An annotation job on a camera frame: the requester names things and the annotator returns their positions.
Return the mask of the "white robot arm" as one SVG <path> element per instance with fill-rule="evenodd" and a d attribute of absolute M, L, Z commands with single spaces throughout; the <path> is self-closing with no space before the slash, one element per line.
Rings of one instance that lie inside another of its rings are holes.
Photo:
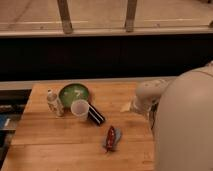
<path fill-rule="evenodd" d="M 148 120 L 154 171 L 213 171 L 213 64 L 143 81 L 121 110 Z"/>

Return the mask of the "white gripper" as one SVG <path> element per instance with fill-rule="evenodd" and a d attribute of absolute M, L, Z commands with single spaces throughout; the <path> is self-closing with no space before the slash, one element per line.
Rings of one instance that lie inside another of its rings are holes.
<path fill-rule="evenodd" d="M 151 110 L 152 103 L 148 100 L 140 100 L 134 97 L 131 102 L 124 104 L 121 107 L 121 112 L 129 112 L 130 109 L 141 115 L 148 115 Z"/>

